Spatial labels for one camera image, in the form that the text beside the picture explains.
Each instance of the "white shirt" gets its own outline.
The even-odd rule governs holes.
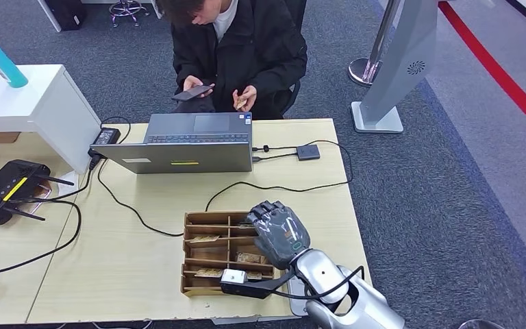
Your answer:
[[[235,15],[237,15],[237,5],[239,3],[239,0],[232,0],[231,5],[229,6],[229,9],[225,12],[221,12],[217,18],[214,20],[214,31],[216,32],[216,37],[219,41],[223,38],[225,35],[225,32],[229,29],[231,26],[231,23],[233,23],[233,20],[235,19]]]

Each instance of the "speaker grille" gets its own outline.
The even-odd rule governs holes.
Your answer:
[[[420,72],[424,71],[425,69],[426,69],[426,63],[424,63],[422,60],[417,60],[416,62],[413,62],[411,65],[408,65],[406,72],[410,75],[417,75]]]

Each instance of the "laptop keyboard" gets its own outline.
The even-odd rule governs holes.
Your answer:
[[[248,134],[152,135],[148,143],[237,143],[249,142]]]

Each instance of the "black cable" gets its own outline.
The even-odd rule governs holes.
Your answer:
[[[115,116],[115,117],[109,117],[109,118],[106,118],[106,119],[102,120],[100,122],[100,128],[105,122],[107,122],[108,120],[111,120],[111,119],[122,119],[122,120],[124,120],[124,121],[126,121],[128,123],[128,132],[126,133],[124,138],[122,138],[122,140],[118,142],[118,144],[122,144],[122,142],[128,137],[128,135],[130,135],[130,131],[132,130],[132,123],[130,122],[130,120],[126,119],[125,117]],[[140,216],[140,213],[134,207],[131,207],[131,206],[127,205],[127,204],[124,204],[124,203],[120,202],[118,200],[118,198],[116,198],[116,196],[114,195],[112,190],[110,190],[110,188],[101,180],[101,171],[105,167],[105,164],[106,164],[106,161],[104,160],[103,164],[101,165],[100,169],[98,170],[98,181],[108,191],[108,193],[112,196],[112,199],[114,199],[114,201],[117,204],[119,204],[122,207],[126,207],[126,208],[130,209],[133,213],[135,213],[136,216],[138,217],[138,219],[140,220],[140,222],[142,223],[142,225],[144,227],[148,228],[149,230],[152,230],[154,232],[157,232],[157,233],[160,233],[160,234],[163,234],[163,235],[166,235],[166,236],[172,236],[172,237],[182,236],[183,235],[183,233],[181,233],[181,234],[172,234],[172,233],[168,233],[168,232],[163,232],[161,230],[157,230],[157,229],[149,226],[148,224],[146,224],[146,222],[144,222],[144,219],[142,219],[142,216]]]
[[[328,291],[326,291],[324,293],[319,293],[317,295],[299,296],[299,295],[291,295],[289,293],[282,293],[281,291],[276,291],[276,290],[271,291],[271,293],[273,293],[275,295],[278,295],[278,296],[281,296],[281,297],[290,298],[292,300],[318,300],[318,299],[320,299],[322,297],[325,297],[325,296],[329,295],[330,293],[333,293],[334,291],[338,290],[344,284],[350,282],[350,280],[359,271],[362,271],[362,279],[363,279],[364,278],[364,266],[360,265],[360,266],[358,266],[357,269],[355,269],[349,276],[347,276],[344,280],[342,280],[342,282],[337,284],[334,288],[331,288],[330,290],[328,290]]]
[[[80,192],[83,192],[86,188],[88,188],[88,186],[90,185],[90,180],[91,180],[91,177],[92,177],[92,172],[93,172],[93,168],[90,168],[88,170],[88,177],[86,179],[86,184],[84,185],[84,187],[76,190],[76,191],[73,191],[72,193],[67,193],[65,195],[60,195],[59,197],[52,197],[50,199],[41,199],[41,198],[38,198],[38,197],[26,197],[26,198],[23,198],[23,199],[11,199],[10,201],[12,203],[16,203],[16,204],[19,204],[19,203],[27,203],[27,204],[35,204],[35,203],[38,203],[38,202],[54,202],[54,201],[59,201],[61,199],[65,199],[66,197],[70,197],[72,195],[76,195]]]
[[[42,255],[39,255],[35,258],[31,258],[29,260],[26,260],[25,262],[23,263],[19,263],[17,265],[12,265],[12,266],[9,266],[9,267],[6,267],[4,269],[0,269],[0,273],[3,273],[3,272],[6,272],[6,271],[10,271],[12,269],[16,269],[18,267],[22,267],[23,265],[27,265],[29,263],[32,263],[36,260],[40,260],[41,258],[44,258],[44,257],[47,257],[53,253],[56,253],[58,251],[60,251],[61,249],[64,249],[65,247],[67,247],[68,245],[70,245],[73,241],[75,241],[75,239],[77,238],[77,236],[79,235],[79,231],[81,230],[82,228],[82,212],[81,210],[79,209],[79,207],[77,206],[77,204],[74,204],[73,202],[70,202],[70,201],[64,201],[64,200],[47,200],[47,202],[53,202],[55,204],[69,204],[71,205],[72,207],[75,208],[75,210],[77,211],[77,227],[75,229],[75,233],[73,234],[73,236],[71,237],[71,239],[69,239],[65,244],[63,244],[62,246],[60,247],[57,247],[53,250],[51,250],[50,252],[46,252],[45,254],[42,254]]]
[[[142,216],[140,216],[140,213],[139,213],[136,209],[134,209],[133,207],[131,207],[131,206],[127,205],[127,204],[124,204],[124,203],[120,202],[120,201],[116,198],[116,196],[114,195],[114,193],[112,192],[112,190],[110,190],[110,188],[109,188],[109,187],[108,187],[108,186],[107,186],[107,185],[101,180],[101,171],[102,171],[102,169],[103,169],[104,166],[105,166],[105,162],[106,162],[106,161],[104,160],[104,163],[101,165],[100,170],[98,170],[98,181],[100,182],[100,184],[102,184],[103,187],[105,187],[105,189],[108,191],[108,193],[112,196],[112,199],[114,199],[114,201],[115,201],[117,204],[119,204],[119,205],[122,206],[122,207],[126,207],[126,208],[132,210],[132,212],[135,213],[136,216],[138,216],[138,219],[140,220],[140,222],[142,223],[142,225],[143,225],[144,227],[146,227],[147,229],[149,229],[149,230],[152,230],[152,231],[154,231],[154,232],[157,232],[157,233],[160,233],[160,234],[163,234],[163,235],[166,235],[166,236],[171,236],[171,237],[182,236],[182,235],[184,234],[184,233],[180,233],[180,234],[172,234],[172,233],[164,232],[164,231],[161,231],[161,230],[157,230],[157,229],[153,228],[152,226],[146,224],[146,223],[144,222],[144,219],[142,219]]]
[[[296,149],[297,146],[281,146],[281,147],[269,147],[269,145],[263,145],[263,147],[252,147],[253,152],[264,151],[269,152],[271,149]]]
[[[103,120],[100,123],[100,128],[101,128],[101,126],[102,126],[102,124],[104,122],[106,122],[107,120],[110,120],[110,119],[123,119],[123,120],[126,120],[126,122],[128,122],[128,132],[126,133],[124,138],[122,138],[122,140],[120,141],[120,143],[122,143],[128,137],[128,135],[130,134],[130,131],[132,130],[131,129],[132,128],[132,124],[130,123],[130,121],[128,119],[126,119],[124,117],[110,117],[110,118],[107,118],[107,119]],[[88,170],[88,177],[86,179],[86,184],[84,185],[84,187],[79,188],[76,191],[73,191],[72,193],[61,195],[59,197],[52,197],[51,199],[40,199],[40,198],[37,198],[37,197],[31,197],[31,198],[26,198],[26,199],[15,199],[15,200],[12,199],[12,200],[10,200],[11,202],[14,202],[14,203],[52,202],[54,204],[69,204],[72,207],[74,207],[76,212],[77,212],[77,227],[75,228],[75,233],[73,234],[71,239],[69,239],[63,245],[61,245],[61,246],[59,246],[59,247],[57,247],[57,248],[55,248],[55,249],[53,249],[53,250],[51,250],[49,252],[46,252],[45,254],[41,254],[41,255],[39,255],[37,257],[31,258],[29,260],[26,260],[25,262],[6,267],[4,269],[0,269],[0,273],[11,271],[13,269],[17,269],[17,268],[22,267],[24,265],[27,265],[27,264],[30,264],[30,263],[35,262],[37,260],[40,260],[41,258],[47,257],[49,255],[52,255],[52,254],[60,251],[61,249],[64,249],[65,247],[69,246],[71,243],[73,243],[73,241],[75,241],[75,239],[77,239],[77,237],[79,235],[79,231],[82,229],[82,211],[79,209],[79,206],[77,204],[75,204],[73,202],[70,202],[70,201],[64,201],[62,199],[66,198],[66,197],[70,197],[72,195],[76,195],[76,194],[84,191],[86,188],[88,188],[88,186],[90,184],[90,181],[91,181],[92,172],[94,171],[94,168],[96,167],[96,165],[98,164],[99,161],[100,161],[100,158],[92,158],[92,161],[90,162],[90,167],[89,167],[89,170]],[[101,171],[101,168],[98,171],[98,179],[99,179],[100,171]]]
[[[349,167],[350,167],[350,178],[347,178],[347,180],[345,182],[326,184],[326,185],[314,186],[314,187],[303,188],[303,189],[288,188],[288,187],[285,187],[285,186],[267,186],[267,187],[265,187],[265,186],[258,186],[258,185],[255,185],[255,184],[252,184],[252,183],[249,183],[249,182],[237,182],[237,183],[233,183],[233,184],[225,187],[224,189],[220,190],[217,194],[213,195],[210,198],[209,202],[207,203],[207,206],[205,207],[205,211],[208,211],[208,209],[210,207],[210,204],[213,202],[213,200],[216,199],[216,197],[218,197],[219,195],[223,194],[226,190],[229,190],[230,188],[233,188],[233,187],[235,187],[237,185],[247,185],[247,186],[250,186],[250,187],[253,187],[253,188],[257,188],[257,189],[260,189],[260,190],[275,190],[275,189],[279,189],[279,190],[284,190],[284,191],[302,193],[302,192],[309,192],[309,191],[313,191],[313,190],[319,190],[320,188],[334,187],[334,186],[340,186],[340,185],[351,183],[353,181],[353,179],[354,179],[354,175],[353,175],[353,168],[352,168],[352,159],[350,157],[350,153],[348,152],[348,150],[345,147],[343,147],[342,145],[340,145],[340,144],[338,144],[336,142],[326,141],[326,140],[323,140],[323,139],[318,139],[317,141],[309,142],[309,143],[307,143],[307,144],[305,144],[303,146],[307,146],[307,145],[311,145],[311,144],[315,144],[315,143],[330,143],[330,144],[336,145],[341,150],[346,152],[346,155],[348,156]]]
[[[277,158],[285,158],[286,156],[296,156],[297,153],[289,153],[289,154],[282,154],[280,156],[267,156],[267,157],[261,157],[261,156],[254,156],[253,162],[260,162],[263,160],[270,160],[270,159],[277,159]]]

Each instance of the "cardboard divider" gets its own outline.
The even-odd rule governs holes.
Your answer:
[[[181,268],[181,292],[187,296],[222,295],[217,275],[224,269],[247,272],[249,280],[271,280],[278,271],[268,262],[242,263],[239,252],[261,255],[255,246],[257,233],[246,222],[245,212],[194,212],[184,221],[185,254]]]

